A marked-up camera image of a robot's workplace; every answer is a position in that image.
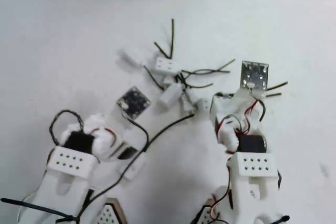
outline white connector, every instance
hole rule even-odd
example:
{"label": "white connector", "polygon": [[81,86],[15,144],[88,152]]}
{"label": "white connector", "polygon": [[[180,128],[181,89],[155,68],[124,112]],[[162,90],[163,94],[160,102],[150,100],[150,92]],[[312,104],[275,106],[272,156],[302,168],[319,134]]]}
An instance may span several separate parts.
{"label": "white connector", "polygon": [[243,177],[278,177],[278,170],[270,153],[236,152],[228,165]]}
{"label": "white connector", "polygon": [[121,224],[117,218],[116,213],[111,205],[104,205],[104,208],[97,217],[97,221],[94,223],[99,224]]}
{"label": "white connector", "polygon": [[160,96],[158,100],[159,105],[166,109],[170,108],[175,102],[179,100],[182,92],[182,84],[171,84]]}
{"label": "white connector", "polygon": [[195,105],[199,101],[199,98],[192,89],[186,89],[185,93],[192,105]]}
{"label": "white connector", "polygon": [[[136,175],[139,173],[140,169],[147,163],[146,153],[141,153],[140,156],[134,161],[134,163],[130,166],[127,172],[124,175],[124,178],[127,180],[133,180]],[[121,174],[125,170],[126,166],[122,166],[119,169],[119,173]]]}
{"label": "white connector", "polygon": [[158,57],[156,59],[156,64],[153,70],[158,74],[164,74],[169,76],[175,76],[181,71],[175,61],[162,57]]}
{"label": "white connector", "polygon": [[136,68],[141,68],[143,66],[143,60],[137,50],[123,51],[121,57]]}
{"label": "white connector", "polygon": [[171,84],[175,83],[173,76],[165,76],[163,79],[163,87],[167,89]]}
{"label": "white connector", "polygon": [[89,179],[97,164],[97,158],[91,154],[56,146],[48,162],[47,169]]}
{"label": "white connector", "polygon": [[184,116],[194,114],[195,107],[191,105],[185,93],[181,95],[181,105]]}

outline circuit board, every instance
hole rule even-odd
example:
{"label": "circuit board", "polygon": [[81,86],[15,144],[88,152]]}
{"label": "circuit board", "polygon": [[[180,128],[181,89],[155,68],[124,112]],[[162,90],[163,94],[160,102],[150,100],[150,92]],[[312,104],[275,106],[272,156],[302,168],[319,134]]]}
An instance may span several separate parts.
{"label": "circuit board", "polygon": [[133,86],[117,100],[117,105],[132,120],[135,120],[151,105],[151,101],[136,86]]}

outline red wire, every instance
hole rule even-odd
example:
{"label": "red wire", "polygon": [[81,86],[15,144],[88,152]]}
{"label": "red wire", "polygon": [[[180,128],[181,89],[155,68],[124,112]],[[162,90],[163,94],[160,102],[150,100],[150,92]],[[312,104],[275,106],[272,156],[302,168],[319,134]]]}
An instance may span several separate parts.
{"label": "red wire", "polygon": [[247,122],[247,130],[244,131],[243,134],[247,134],[250,131],[250,128],[251,128],[251,124],[250,124],[248,118],[246,117],[246,114],[247,113],[251,114],[251,112],[252,112],[254,106],[257,104],[257,102],[258,102],[258,100],[255,100],[254,103],[250,107],[248,107],[244,112],[244,116],[245,116],[245,119],[246,119],[246,122]]}

